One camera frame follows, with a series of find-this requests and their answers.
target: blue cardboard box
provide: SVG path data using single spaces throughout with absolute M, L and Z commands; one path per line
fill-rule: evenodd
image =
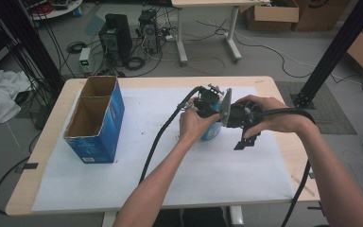
M 89 77 L 63 138 L 83 163 L 113 163 L 124 111 L 116 77 Z

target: person's right hand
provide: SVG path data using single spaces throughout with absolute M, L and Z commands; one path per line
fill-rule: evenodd
M 288 108 L 283 102 L 275 97 L 260 97 L 260 96 L 245 96 L 238 99 L 236 102 L 251 101 L 259 104 L 263 111 Z M 304 130 L 304 125 L 308 122 L 313 123 L 306 117 L 298 114 L 281 113 L 264 117 L 264 119 L 256 126 L 251 127 L 244 133 L 244 138 L 259 133 L 263 130 L 279 131 L 279 132 L 300 132 Z

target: left forearm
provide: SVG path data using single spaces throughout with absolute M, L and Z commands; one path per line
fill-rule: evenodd
M 178 143 L 126 200 L 113 226 L 152 226 L 190 143 Z

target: white cloth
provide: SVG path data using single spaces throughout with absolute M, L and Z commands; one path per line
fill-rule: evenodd
M 30 81 L 24 72 L 0 70 L 0 123 L 10 120 L 21 108 L 14 102 L 17 94 L 30 89 Z

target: black metal pole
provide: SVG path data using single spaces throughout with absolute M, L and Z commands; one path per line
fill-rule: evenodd
M 307 107 L 315 97 L 323 82 L 329 77 L 343 54 L 350 48 L 363 29 L 363 1 L 358 1 L 352 13 L 323 54 L 311 77 L 295 96 L 297 108 Z

